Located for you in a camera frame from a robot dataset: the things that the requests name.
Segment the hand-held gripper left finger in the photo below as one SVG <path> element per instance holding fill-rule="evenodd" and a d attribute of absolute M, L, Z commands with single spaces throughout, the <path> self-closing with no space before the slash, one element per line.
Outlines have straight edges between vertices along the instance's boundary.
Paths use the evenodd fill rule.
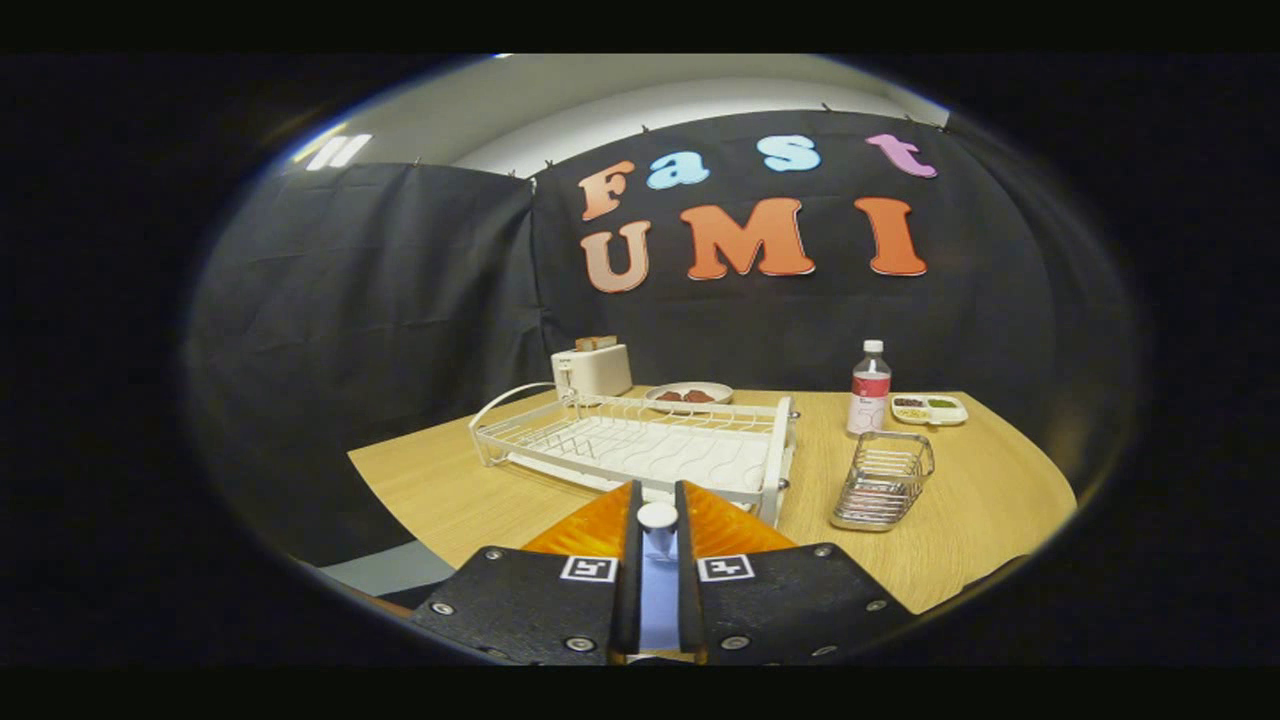
<path fill-rule="evenodd" d="M 637 651 L 643 505 L 625 483 L 520 550 L 480 548 L 417 606 L 416 628 L 517 665 L 611 665 Z"/>

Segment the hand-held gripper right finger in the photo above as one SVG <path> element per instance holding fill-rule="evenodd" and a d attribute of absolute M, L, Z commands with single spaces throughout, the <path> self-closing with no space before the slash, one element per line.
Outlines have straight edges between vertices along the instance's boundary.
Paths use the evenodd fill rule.
<path fill-rule="evenodd" d="M 692 482 L 676 509 L 678 642 L 698 664 L 838 664 L 916 620 L 837 544 L 797 544 Z"/>

